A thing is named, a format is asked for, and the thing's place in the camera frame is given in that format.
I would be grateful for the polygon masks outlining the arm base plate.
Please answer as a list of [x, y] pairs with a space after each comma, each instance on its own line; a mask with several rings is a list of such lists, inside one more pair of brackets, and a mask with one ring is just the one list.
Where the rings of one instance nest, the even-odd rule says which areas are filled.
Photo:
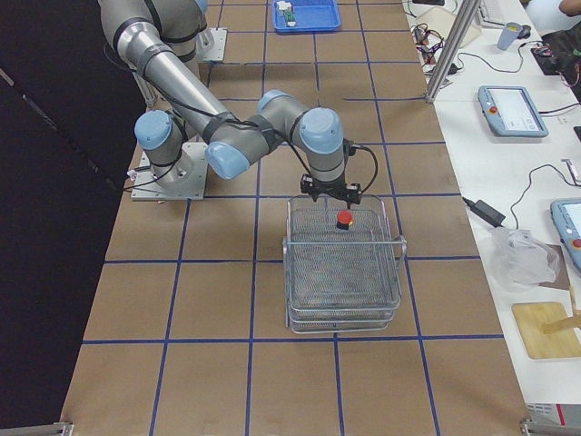
[[201, 200], [208, 168], [206, 147], [205, 143], [184, 143], [181, 160], [160, 182], [155, 180], [155, 175], [162, 175], [162, 171], [152, 172], [149, 159], [142, 152], [139, 166], [144, 166], [145, 170], [135, 175], [134, 183], [138, 187], [131, 187], [131, 198], [135, 201]]
[[222, 63], [228, 31], [226, 28], [206, 28], [196, 35], [196, 60], [201, 63]]

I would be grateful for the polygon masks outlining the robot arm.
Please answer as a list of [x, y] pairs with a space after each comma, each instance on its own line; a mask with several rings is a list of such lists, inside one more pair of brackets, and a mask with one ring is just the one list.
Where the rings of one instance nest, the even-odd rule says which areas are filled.
[[102, 1], [100, 8], [107, 43], [202, 137], [206, 160], [221, 178], [237, 177], [287, 143], [306, 154], [303, 193], [360, 202], [360, 185], [345, 181], [351, 142], [336, 112], [309, 108], [272, 90], [260, 99], [257, 113], [241, 121], [187, 65], [196, 55], [197, 36], [207, 27], [206, 2]]

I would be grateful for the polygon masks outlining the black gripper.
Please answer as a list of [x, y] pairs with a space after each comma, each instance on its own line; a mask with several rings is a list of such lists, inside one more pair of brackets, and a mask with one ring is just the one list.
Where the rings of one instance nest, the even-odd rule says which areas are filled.
[[348, 198], [349, 204], [360, 204], [360, 184], [345, 183], [343, 175], [334, 181], [323, 182], [305, 173], [300, 179], [300, 190], [309, 195], [314, 202], [317, 202], [320, 195], [327, 194], [333, 198]]

